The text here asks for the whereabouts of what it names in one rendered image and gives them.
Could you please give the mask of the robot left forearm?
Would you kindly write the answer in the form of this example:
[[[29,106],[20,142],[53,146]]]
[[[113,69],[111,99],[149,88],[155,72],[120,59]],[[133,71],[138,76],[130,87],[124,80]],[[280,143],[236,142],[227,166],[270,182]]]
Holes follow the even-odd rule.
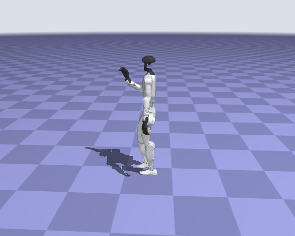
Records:
[[[150,108],[149,99],[145,97],[143,99],[143,117],[142,117],[143,121],[145,121],[146,117],[149,116],[149,108]]]

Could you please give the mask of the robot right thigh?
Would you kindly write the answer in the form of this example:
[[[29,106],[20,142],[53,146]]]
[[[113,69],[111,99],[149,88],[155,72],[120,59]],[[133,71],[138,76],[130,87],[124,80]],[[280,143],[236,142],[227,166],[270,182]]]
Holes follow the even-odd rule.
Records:
[[[139,122],[138,122],[138,127],[137,127],[137,135],[138,135],[138,141],[140,143],[144,143],[143,139],[142,139],[142,124],[143,124],[143,120],[142,120],[143,114],[141,115]]]

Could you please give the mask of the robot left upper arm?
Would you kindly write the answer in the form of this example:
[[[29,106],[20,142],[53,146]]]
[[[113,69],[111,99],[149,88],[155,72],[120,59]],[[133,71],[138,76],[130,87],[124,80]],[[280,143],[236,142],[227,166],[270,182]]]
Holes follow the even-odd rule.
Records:
[[[149,102],[151,101],[151,86],[152,86],[152,78],[146,77],[144,79],[144,85],[145,85],[145,94],[146,97],[149,99]]]

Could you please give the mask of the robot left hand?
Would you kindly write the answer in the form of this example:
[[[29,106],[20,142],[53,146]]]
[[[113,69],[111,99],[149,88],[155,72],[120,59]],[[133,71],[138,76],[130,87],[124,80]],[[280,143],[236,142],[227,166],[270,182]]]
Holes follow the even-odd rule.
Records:
[[[147,126],[147,123],[148,123],[148,117],[146,117],[145,121],[142,121],[143,124],[142,124],[142,131],[145,135],[150,135],[148,133],[148,126]]]

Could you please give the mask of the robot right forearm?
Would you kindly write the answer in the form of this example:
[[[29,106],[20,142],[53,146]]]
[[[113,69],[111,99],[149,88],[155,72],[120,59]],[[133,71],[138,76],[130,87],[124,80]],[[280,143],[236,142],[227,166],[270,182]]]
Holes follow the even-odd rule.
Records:
[[[131,81],[131,83],[130,83],[128,80],[126,80],[126,84],[129,85],[129,86],[132,87],[132,88],[135,88],[135,90],[139,90],[139,89],[140,89],[140,86],[141,86],[141,85],[139,85],[139,84],[136,84],[136,83],[133,82],[133,81]]]

